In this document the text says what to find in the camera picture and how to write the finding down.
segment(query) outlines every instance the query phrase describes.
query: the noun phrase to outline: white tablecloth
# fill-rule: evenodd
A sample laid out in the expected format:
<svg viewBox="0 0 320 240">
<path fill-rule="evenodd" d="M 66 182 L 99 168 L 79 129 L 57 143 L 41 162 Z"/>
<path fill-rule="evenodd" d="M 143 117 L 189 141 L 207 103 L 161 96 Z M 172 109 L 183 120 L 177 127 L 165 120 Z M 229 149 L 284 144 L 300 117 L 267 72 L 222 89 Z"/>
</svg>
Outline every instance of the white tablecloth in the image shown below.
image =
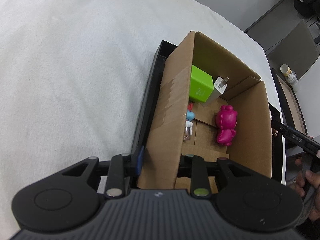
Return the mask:
<svg viewBox="0 0 320 240">
<path fill-rule="evenodd" d="M 22 187 L 88 156 L 129 152 L 161 40 L 201 31 L 266 83 L 263 49 L 194 0 L 0 0 L 0 239 Z"/>
</svg>

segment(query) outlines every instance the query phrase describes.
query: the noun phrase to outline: human hand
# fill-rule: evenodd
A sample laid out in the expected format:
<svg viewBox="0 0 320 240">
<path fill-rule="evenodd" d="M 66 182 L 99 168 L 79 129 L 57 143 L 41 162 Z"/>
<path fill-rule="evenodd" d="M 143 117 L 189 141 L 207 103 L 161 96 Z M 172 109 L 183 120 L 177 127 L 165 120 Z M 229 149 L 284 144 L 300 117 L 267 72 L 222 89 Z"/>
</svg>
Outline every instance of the human hand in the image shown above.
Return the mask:
<svg viewBox="0 0 320 240">
<path fill-rule="evenodd" d="M 302 159 L 297 159 L 295 163 L 297 166 L 301 166 Z M 313 222 L 320 218 L 320 175 L 307 170 L 306 179 L 316 189 L 315 203 L 309 214 L 309 218 Z M 303 197 L 305 195 L 305 192 L 303 190 L 305 183 L 306 182 L 302 177 L 302 172 L 300 171 L 297 175 L 296 184 L 294 186 L 295 191 L 300 195 L 300 197 Z"/>
</svg>

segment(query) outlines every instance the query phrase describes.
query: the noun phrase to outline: cardboard box flap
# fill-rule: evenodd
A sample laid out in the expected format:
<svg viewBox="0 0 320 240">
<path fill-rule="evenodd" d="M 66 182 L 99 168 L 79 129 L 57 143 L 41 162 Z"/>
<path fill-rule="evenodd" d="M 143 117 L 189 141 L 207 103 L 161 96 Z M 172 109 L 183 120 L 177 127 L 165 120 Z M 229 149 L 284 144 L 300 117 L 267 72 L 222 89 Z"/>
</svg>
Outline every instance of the cardboard box flap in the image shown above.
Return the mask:
<svg viewBox="0 0 320 240">
<path fill-rule="evenodd" d="M 244 80 L 242 80 L 239 84 L 235 85 L 233 88 L 229 89 L 227 92 L 224 92 L 221 97 L 225 100 L 230 100 L 231 98 L 234 98 L 235 96 L 239 95 L 240 93 L 246 91 L 247 89 L 253 87 L 254 85 L 261 82 L 260 79 L 257 79 L 255 77 L 247 77 Z"/>
<path fill-rule="evenodd" d="M 231 99 L 229 104 L 238 111 L 237 134 L 227 148 L 230 159 L 271 178 L 271 120 L 264 82 Z"/>
<path fill-rule="evenodd" d="M 166 189 L 175 185 L 189 101 L 194 35 L 190 32 L 165 62 L 138 180 L 140 188 Z"/>
<path fill-rule="evenodd" d="M 261 79 L 230 51 L 201 32 L 195 33 L 193 65 L 207 72 L 214 80 L 218 76 L 228 77 L 226 92 L 249 76 Z"/>
</svg>

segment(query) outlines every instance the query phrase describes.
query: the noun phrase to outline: pink toy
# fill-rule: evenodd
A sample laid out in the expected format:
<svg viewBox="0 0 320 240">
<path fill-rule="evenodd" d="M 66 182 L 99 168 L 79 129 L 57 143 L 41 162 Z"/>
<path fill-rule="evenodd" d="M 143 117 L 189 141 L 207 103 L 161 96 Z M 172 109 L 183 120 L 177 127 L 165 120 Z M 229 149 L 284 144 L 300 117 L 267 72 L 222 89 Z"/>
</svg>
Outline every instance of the pink toy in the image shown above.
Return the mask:
<svg viewBox="0 0 320 240">
<path fill-rule="evenodd" d="M 236 130 L 234 129 L 237 125 L 237 111 L 233 110 L 233 107 L 221 106 L 220 111 L 216 117 L 218 129 L 217 143 L 230 146 L 233 137 L 236 135 Z"/>
</svg>

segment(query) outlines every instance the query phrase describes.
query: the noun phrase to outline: round pad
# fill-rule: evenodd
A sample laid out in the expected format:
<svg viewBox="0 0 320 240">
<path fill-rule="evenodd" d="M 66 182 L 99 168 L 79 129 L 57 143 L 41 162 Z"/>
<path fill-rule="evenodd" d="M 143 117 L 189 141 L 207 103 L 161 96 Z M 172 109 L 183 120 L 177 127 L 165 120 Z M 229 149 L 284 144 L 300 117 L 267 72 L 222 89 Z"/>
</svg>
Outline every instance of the round pad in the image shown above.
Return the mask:
<svg viewBox="0 0 320 240">
<path fill-rule="evenodd" d="M 40 192 L 35 198 L 35 203 L 39 208 L 51 211 L 66 207 L 71 201 L 71 194 L 63 189 L 47 189 Z"/>
<path fill-rule="evenodd" d="M 235 179 L 219 192 L 216 203 L 231 224 L 256 232 L 293 227 L 302 212 L 298 194 L 263 176 Z"/>
<path fill-rule="evenodd" d="M 65 231 L 87 222 L 97 211 L 97 193 L 79 177 L 52 176 L 19 191 L 12 212 L 30 231 Z"/>
</svg>

